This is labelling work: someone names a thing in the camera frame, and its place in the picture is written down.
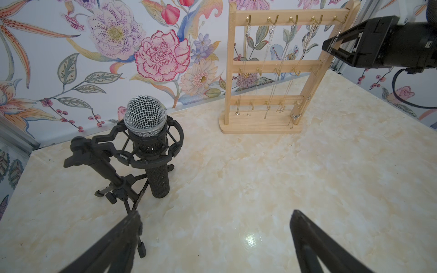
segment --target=beige marble surface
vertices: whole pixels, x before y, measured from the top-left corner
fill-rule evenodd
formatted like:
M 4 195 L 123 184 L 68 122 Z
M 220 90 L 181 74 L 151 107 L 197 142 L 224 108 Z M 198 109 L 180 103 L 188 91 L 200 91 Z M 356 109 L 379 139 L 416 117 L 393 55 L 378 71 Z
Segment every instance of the beige marble surface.
M 185 142 L 170 193 L 139 204 L 147 256 L 133 272 L 300 272 L 294 209 L 375 272 L 437 269 L 436 132 L 331 71 L 299 135 L 224 135 L 223 105 L 171 115 Z M 70 155 L 69 143 L 32 154 L 0 222 L 0 272 L 57 272 L 125 216 L 94 196 L 108 182 L 90 167 L 62 168 Z

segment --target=jewelry rack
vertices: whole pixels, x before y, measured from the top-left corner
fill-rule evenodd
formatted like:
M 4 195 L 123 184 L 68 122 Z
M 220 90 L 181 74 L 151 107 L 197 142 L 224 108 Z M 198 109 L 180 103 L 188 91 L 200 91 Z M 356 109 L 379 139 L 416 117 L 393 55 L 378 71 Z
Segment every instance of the jewelry rack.
M 322 78 L 328 70 L 333 56 L 322 51 L 317 60 L 286 61 L 234 61 L 235 28 L 239 26 L 292 26 L 292 25 L 335 25 L 329 38 L 338 36 L 353 24 L 360 9 L 360 1 L 349 0 L 341 9 L 306 10 L 237 10 L 235 3 L 229 4 L 228 55 L 226 63 L 225 110 L 219 118 L 220 129 L 225 134 L 291 134 L 300 133 L 299 124 L 308 104 L 314 97 Z M 338 49 L 341 40 L 332 44 Z M 233 73 L 295 73 L 311 72 L 300 95 L 252 95 L 231 96 Z M 230 107 L 240 105 L 293 105 L 291 112 L 253 110 L 250 115 L 232 114 Z

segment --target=blue flower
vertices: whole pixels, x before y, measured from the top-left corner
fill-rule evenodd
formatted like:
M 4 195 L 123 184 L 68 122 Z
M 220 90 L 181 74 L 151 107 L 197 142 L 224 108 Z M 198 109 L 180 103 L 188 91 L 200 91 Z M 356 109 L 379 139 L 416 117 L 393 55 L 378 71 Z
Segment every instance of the blue flower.
M 207 51 L 209 44 L 211 44 L 211 40 L 208 39 L 209 34 L 206 34 L 203 36 L 201 33 L 199 33 L 199 41 L 194 41 L 194 45 L 196 46 L 196 49 L 200 51 Z
M 193 54 L 191 56 L 191 59 L 194 59 L 195 63 L 199 63 L 200 59 L 206 58 L 208 55 L 205 51 L 200 51 L 199 48 L 196 47 L 196 50 L 192 49 L 191 53 Z

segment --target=orange lily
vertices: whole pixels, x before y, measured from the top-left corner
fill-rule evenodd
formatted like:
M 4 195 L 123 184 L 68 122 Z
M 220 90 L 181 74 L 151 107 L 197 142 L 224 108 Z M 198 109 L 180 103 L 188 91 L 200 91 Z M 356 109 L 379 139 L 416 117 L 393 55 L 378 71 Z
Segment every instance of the orange lily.
M 30 24 L 17 22 L 14 20 L 7 19 L 19 12 L 22 7 L 30 2 L 31 0 L 20 0 L 17 2 L 14 2 L 10 4 L 9 6 L 0 8 L 0 31 L 6 36 L 8 41 L 12 44 L 12 47 L 17 52 L 18 56 L 20 57 L 21 63 L 24 66 L 24 69 L 26 70 L 26 86 L 29 88 L 29 82 L 30 82 L 30 64 L 29 64 L 29 58 L 26 54 L 26 51 L 24 50 L 23 46 L 20 44 L 20 42 L 15 38 L 15 36 L 6 28 L 15 28 L 19 30 L 23 30 L 30 33 L 36 33 L 41 34 L 47 37 L 51 38 L 70 38 L 70 37 L 77 37 L 78 35 L 64 35 L 56 32 L 52 32 L 43 28 L 39 28 L 36 26 L 32 26 Z
M 5 117 L 15 126 L 27 132 L 28 121 L 41 119 L 59 121 L 53 115 L 41 109 L 33 108 L 36 102 L 29 99 L 15 98 L 15 88 L 21 79 L 0 81 L 0 116 Z

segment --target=silver mesh grille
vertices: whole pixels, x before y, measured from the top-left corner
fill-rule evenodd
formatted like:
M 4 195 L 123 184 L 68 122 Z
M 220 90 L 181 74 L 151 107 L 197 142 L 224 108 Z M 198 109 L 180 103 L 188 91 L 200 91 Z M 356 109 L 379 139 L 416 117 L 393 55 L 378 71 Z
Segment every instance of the silver mesh grille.
M 135 135 L 150 137 L 159 134 L 167 121 L 161 102 L 151 96 L 136 96 L 128 103 L 125 113 L 126 127 Z

